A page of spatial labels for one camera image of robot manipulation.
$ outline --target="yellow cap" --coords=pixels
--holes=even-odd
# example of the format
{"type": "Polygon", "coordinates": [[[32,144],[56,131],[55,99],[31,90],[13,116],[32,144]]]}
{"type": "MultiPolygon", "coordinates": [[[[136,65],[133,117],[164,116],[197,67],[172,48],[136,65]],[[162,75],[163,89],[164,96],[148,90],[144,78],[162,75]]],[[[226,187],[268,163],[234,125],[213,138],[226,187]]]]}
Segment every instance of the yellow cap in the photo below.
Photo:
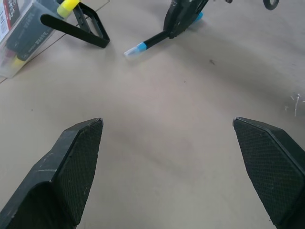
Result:
{"type": "Polygon", "coordinates": [[[63,3],[57,8],[57,13],[63,18],[66,18],[78,3],[80,3],[80,0],[64,0],[63,3]]]}
{"type": "Polygon", "coordinates": [[[11,65],[12,65],[12,67],[17,68],[17,67],[21,67],[22,65],[24,65],[24,63],[25,63],[25,61],[22,61],[22,60],[18,59],[17,56],[15,56],[11,65]]]}

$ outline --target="plastic container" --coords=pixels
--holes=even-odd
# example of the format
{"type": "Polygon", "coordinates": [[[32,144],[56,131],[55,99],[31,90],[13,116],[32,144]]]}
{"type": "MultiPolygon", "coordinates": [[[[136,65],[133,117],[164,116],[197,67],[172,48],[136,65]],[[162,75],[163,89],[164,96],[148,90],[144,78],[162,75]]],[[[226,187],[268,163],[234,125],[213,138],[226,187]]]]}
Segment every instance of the plastic container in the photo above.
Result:
{"type": "Polygon", "coordinates": [[[0,76],[13,77],[52,35],[53,29],[41,23],[41,15],[64,19],[74,8],[71,1],[74,7],[79,2],[0,0],[0,76]]]}

